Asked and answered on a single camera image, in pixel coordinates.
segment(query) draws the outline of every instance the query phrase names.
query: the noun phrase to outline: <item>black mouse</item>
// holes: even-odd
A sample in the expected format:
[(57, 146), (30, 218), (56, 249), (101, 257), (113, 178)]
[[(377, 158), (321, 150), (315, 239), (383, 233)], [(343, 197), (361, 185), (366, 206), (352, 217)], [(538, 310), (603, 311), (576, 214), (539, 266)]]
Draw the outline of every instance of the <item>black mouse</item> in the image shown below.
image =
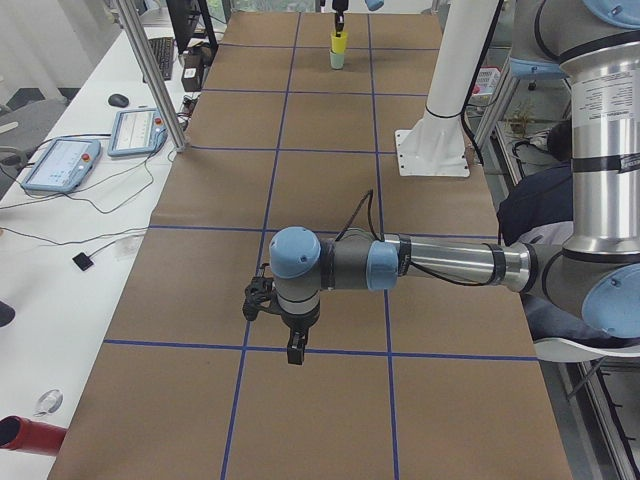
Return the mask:
[(129, 105), (129, 99), (121, 93), (114, 93), (111, 95), (108, 102), (112, 107), (125, 108)]

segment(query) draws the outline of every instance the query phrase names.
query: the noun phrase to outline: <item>red cup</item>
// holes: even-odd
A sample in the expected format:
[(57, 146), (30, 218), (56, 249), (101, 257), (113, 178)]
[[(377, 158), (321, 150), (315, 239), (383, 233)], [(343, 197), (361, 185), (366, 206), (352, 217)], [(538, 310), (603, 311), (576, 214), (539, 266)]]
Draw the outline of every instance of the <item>red cup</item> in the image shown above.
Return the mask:
[(0, 448), (55, 457), (67, 429), (11, 416), (0, 420)]

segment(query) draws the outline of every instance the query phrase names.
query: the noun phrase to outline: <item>black stand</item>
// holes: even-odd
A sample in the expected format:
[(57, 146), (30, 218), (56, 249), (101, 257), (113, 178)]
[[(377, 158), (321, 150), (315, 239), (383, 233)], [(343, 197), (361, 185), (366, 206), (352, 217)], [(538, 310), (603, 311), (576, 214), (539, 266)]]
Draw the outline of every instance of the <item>black stand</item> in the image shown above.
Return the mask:
[(16, 316), (16, 311), (4, 302), (0, 301), (0, 327), (11, 323)]

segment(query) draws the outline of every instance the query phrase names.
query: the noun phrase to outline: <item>white desk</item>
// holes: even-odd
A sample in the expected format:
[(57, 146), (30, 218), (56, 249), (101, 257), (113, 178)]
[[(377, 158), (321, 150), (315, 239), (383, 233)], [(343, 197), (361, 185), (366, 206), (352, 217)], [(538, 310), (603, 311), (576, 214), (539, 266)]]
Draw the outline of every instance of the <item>white desk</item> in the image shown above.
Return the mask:
[[(171, 36), (172, 31), (147, 28), (147, 35), (150, 38)], [(166, 82), (176, 109), (184, 95), (181, 71), (180, 64), (176, 63), (172, 80)], [(154, 105), (151, 92), (142, 83), (142, 74), (124, 32), (48, 138), (111, 132), (118, 111), (107, 104), (112, 93), (126, 95), (130, 107)], [(102, 157), (81, 188), (144, 159), (111, 160), (106, 155), (107, 143), (102, 144), (105, 147)], [(164, 148), (149, 161), (154, 183), (110, 215), (99, 214), (85, 202), (58, 198), (0, 210), (0, 226), (58, 242), (145, 227), (171, 168), (167, 156), (172, 150), (173, 144), (167, 140)], [(148, 173), (140, 167), (78, 196), (90, 198), (101, 208), (109, 209), (135, 193), (148, 180)], [(0, 206), (25, 201), (30, 199), (14, 184)], [(118, 258), (117, 246), (111, 246), (95, 257), (95, 265), (86, 272), (80, 271), (71, 258), (81, 251), (91, 253), (115, 238), (58, 247), (9, 232), (0, 236), (0, 299), (17, 312), (12, 323), (0, 328), (0, 418), (7, 415), (34, 418), (39, 396), (57, 388), (62, 391), (64, 401), (61, 408), (44, 421), (69, 425), (135, 254), (122, 257), (120, 253)], [(44, 479), (53, 461), (50, 457), (2, 450), (0, 480)]]

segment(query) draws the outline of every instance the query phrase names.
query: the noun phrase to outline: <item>black keyboard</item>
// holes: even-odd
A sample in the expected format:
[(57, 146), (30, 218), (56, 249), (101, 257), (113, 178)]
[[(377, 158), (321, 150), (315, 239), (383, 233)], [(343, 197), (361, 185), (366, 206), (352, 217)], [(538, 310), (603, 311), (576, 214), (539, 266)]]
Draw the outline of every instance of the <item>black keyboard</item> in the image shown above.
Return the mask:
[(149, 40), (149, 45), (151, 45), (151, 51), (156, 57), (162, 72), (162, 78), (171, 80), (171, 73), (173, 72), (173, 38), (152, 38)]

